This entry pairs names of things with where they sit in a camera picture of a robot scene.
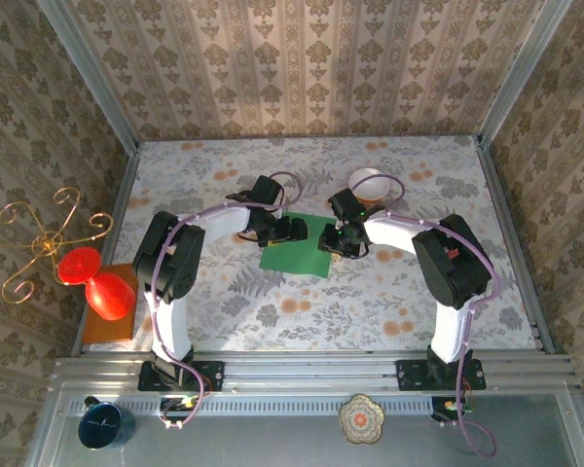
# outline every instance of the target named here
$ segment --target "red hourglass-shaped vase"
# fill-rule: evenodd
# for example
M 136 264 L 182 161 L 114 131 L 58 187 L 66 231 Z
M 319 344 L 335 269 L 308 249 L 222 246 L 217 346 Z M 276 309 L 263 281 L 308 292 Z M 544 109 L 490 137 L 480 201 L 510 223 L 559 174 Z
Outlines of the red hourglass-shaped vase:
M 136 294 L 118 275 L 100 272 L 100 267 L 97 250 L 83 246 L 70 251 L 60 261 L 58 277 L 69 285 L 86 284 L 87 302 L 103 319 L 121 319 L 133 310 Z

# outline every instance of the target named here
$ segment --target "blue mug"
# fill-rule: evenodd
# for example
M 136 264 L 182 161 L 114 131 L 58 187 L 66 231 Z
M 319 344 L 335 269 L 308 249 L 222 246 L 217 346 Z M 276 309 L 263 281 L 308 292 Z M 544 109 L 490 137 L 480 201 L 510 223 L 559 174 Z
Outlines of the blue mug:
M 85 399 L 85 404 L 87 411 L 80 420 L 78 437 L 86 448 L 118 448 L 129 441 L 136 429 L 132 413 L 92 396 Z

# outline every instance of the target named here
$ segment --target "wooden block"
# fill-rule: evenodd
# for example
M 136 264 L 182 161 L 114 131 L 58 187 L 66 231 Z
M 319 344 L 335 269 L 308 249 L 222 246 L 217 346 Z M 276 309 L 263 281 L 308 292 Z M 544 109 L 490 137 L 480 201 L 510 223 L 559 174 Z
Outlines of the wooden block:
M 128 283 L 138 296 L 138 279 L 132 272 L 131 265 L 102 266 L 99 271 L 117 274 Z M 82 335 L 82 343 L 106 343 L 132 339 L 136 305 L 130 313 L 116 321 L 106 321 L 90 306 L 87 306 L 87 308 L 87 321 L 85 322 L 85 332 Z

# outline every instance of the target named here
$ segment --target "decorative coaster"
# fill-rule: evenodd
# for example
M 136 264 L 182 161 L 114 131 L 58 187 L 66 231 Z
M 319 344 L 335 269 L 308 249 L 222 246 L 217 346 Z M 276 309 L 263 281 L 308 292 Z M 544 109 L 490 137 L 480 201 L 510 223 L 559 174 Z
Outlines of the decorative coaster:
M 385 412 L 368 396 L 357 394 L 341 408 L 338 415 L 344 436 L 356 445 L 372 445 L 381 438 Z

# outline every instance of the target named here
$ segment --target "green napkin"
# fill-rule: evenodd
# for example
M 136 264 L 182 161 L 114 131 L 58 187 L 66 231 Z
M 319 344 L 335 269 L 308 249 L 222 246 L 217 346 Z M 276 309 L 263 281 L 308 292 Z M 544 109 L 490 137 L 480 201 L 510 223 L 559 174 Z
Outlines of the green napkin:
M 297 212 L 286 212 L 284 215 L 303 219 L 308 225 L 308 239 L 267 246 L 262 254 L 260 268 L 326 278 L 331 266 L 331 253 L 318 250 L 318 239 L 324 226 L 335 224 L 336 220 Z

